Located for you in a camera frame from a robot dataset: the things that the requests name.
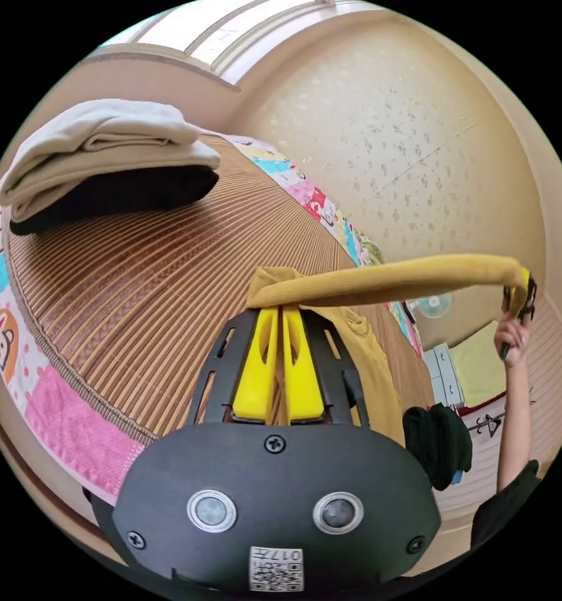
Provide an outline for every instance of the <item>black sleeve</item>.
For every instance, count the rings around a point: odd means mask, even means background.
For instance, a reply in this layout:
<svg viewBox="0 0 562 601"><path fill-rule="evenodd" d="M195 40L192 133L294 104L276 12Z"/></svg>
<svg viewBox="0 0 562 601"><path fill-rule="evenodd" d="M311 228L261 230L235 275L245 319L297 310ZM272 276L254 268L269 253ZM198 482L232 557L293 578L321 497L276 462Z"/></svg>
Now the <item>black sleeve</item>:
<svg viewBox="0 0 562 601"><path fill-rule="evenodd" d="M488 499L475 512L471 529L471 550L484 543L488 538L499 532L503 526L519 511L523 503L540 483L538 478L539 464L530 461L521 473L502 491ZM383 585L383 601L395 599L398 596L412 592L423 584L435 580L456 567L469 556L469 552L455 557L427 572L417 576L402 576Z"/></svg>
<svg viewBox="0 0 562 601"><path fill-rule="evenodd" d="M484 543L502 530L521 509L523 503L540 483L539 464L530 461L521 473L503 490L483 503L473 518L471 548Z"/></svg>

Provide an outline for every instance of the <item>qr code label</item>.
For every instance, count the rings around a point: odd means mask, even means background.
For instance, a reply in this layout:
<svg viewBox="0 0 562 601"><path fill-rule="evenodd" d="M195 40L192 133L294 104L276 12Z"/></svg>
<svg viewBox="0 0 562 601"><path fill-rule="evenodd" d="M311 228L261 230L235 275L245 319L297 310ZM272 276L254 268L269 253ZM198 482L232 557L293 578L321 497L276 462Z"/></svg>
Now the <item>qr code label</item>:
<svg viewBox="0 0 562 601"><path fill-rule="evenodd" d="M304 590L304 561L301 549L251 547L249 589L259 592L291 593Z"/></svg>

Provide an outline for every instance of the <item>black folded cloth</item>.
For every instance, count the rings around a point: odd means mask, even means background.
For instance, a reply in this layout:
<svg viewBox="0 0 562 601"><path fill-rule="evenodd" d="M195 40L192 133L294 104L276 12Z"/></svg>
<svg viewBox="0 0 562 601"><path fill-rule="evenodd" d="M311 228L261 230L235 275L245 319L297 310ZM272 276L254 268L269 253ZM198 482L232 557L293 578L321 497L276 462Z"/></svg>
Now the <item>black folded cloth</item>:
<svg viewBox="0 0 562 601"><path fill-rule="evenodd" d="M204 165L100 173L29 219L10 220L9 229L25 236L90 217L179 208L202 199L218 179L218 173Z"/></svg>
<svg viewBox="0 0 562 601"><path fill-rule="evenodd" d="M429 411L412 407L404 413L402 423L406 449L423 466L433 488L445 490L457 471L471 469L471 434L455 411L442 404Z"/></svg>

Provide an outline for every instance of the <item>yellow pillow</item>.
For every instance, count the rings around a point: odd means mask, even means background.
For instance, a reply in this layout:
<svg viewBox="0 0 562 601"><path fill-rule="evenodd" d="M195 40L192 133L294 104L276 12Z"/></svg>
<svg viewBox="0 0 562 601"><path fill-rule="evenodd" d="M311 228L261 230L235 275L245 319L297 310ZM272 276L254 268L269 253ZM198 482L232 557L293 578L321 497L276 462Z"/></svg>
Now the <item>yellow pillow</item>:
<svg viewBox="0 0 562 601"><path fill-rule="evenodd" d="M494 346L497 327L492 321L449 351L466 407L477 407L506 390L504 365Z"/></svg>

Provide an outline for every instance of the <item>hand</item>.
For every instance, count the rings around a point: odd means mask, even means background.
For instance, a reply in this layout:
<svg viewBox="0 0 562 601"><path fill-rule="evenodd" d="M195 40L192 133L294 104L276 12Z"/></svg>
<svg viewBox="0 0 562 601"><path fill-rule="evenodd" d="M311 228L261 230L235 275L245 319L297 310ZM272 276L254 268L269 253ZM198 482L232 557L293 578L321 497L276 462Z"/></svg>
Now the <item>hand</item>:
<svg viewBox="0 0 562 601"><path fill-rule="evenodd" d="M531 316L529 314L525 315L523 323L521 323L517 317L513 317L510 313L505 313L502 321L498 324L494 335L494 344L499 355L505 342L510 345L511 348L504 360L507 367L513 367L524 359L529 345L530 325Z"/></svg>

